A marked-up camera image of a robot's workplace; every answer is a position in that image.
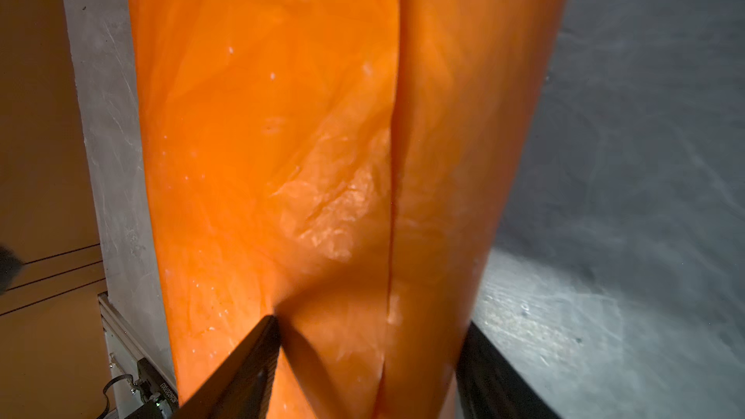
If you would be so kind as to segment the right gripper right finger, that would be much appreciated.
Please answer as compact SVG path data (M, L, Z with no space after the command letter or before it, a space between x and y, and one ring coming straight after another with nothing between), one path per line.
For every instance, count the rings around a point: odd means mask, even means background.
M485 333L471 324L456 370L467 419L559 419Z

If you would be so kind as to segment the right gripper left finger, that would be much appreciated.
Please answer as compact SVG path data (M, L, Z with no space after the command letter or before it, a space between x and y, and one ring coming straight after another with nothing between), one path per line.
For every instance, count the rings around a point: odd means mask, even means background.
M264 316L174 419L265 419L281 352L281 331Z

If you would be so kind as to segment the yellow orange wrapping paper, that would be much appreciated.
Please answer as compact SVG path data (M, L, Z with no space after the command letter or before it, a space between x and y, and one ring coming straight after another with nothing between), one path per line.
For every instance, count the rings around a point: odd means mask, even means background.
M178 408L266 315L266 418L451 418L567 0L128 0Z

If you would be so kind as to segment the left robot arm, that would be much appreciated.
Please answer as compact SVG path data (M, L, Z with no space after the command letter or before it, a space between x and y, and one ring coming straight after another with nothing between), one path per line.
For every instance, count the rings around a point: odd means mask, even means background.
M4 294L13 284L23 268L23 261L6 246L0 246L0 294Z

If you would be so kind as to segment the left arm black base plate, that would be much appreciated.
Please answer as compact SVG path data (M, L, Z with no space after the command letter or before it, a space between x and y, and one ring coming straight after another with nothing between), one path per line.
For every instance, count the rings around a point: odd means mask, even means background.
M146 358L137 362L137 376L130 393L135 405L124 418L169 419L178 410L178 394Z

